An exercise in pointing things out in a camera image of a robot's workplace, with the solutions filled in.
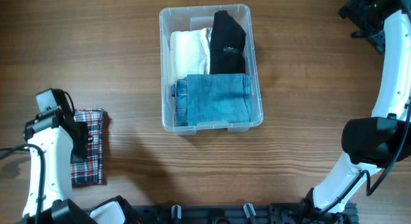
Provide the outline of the blue denim jeans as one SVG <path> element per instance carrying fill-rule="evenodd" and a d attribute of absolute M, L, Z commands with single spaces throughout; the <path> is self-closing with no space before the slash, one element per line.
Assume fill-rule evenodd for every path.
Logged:
<path fill-rule="evenodd" d="M 177 126 L 251 122 L 251 82 L 246 74 L 189 74 L 170 90 Z"/>

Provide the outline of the black garment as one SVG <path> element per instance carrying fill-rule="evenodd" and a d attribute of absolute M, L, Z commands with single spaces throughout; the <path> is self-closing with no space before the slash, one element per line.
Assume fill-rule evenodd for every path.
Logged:
<path fill-rule="evenodd" d="M 235 19 L 226 10 L 216 12 L 210 43 L 210 74 L 245 73 L 245 41 L 246 33 Z"/>

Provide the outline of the white t-shirt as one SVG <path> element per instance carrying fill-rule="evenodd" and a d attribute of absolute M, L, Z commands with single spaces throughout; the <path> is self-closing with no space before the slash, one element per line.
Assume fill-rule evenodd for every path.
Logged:
<path fill-rule="evenodd" d="M 211 51 L 210 51 L 210 43 L 211 43 L 211 33 L 212 28 L 203 28 L 200 30 L 200 41 L 205 53 L 205 74 L 210 73 L 210 65 L 211 65 Z"/>

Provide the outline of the cream cloth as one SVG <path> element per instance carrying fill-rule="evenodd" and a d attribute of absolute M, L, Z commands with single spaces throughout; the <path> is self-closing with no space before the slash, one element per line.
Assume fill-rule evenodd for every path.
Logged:
<path fill-rule="evenodd" d="M 200 30 L 174 31 L 171 34 L 170 45 L 169 85 L 188 74 L 205 74 L 206 55 L 200 41 Z"/>

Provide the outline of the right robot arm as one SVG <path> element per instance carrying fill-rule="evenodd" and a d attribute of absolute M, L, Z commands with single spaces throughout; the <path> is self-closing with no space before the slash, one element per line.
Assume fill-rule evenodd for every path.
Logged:
<path fill-rule="evenodd" d="M 380 90 L 370 117 L 348 121 L 342 154 L 329 175 L 299 204 L 298 222 L 335 223 L 363 185 L 371 196 L 395 163 L 410 156 L 410 0 L 349 0 L 338 14 L 384 56 Z"/>

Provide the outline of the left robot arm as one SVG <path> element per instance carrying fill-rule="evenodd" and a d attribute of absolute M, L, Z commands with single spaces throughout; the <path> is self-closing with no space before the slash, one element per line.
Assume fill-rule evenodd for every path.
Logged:
<path fill-rule="evenodd" d="M 87 212 L 72 201 L 71 163 L 86 159 L 87 123 L 74 120 L 71 98 L 61 89 L 36 95 L 39 114 L 26 123 L 20 150 L 31 156 L 30 190 L 21 223 L 142 223 L 121 196 Z"/>

